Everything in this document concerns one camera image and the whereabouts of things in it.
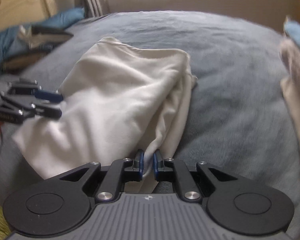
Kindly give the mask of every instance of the white cloth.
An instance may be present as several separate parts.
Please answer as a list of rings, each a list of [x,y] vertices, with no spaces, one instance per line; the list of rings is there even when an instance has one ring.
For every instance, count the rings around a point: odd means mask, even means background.
[[[59,91],[65,100],[55,121],[27,120],[14,134],[25,159],[44,179],[88,162],[103,166],[145,150],[144,178],[153,153],[173,156],[196,82],[180,49],[137,49],[112,37],[97,42],[75,64]],[[151,192],[153,176],[132,183]]]

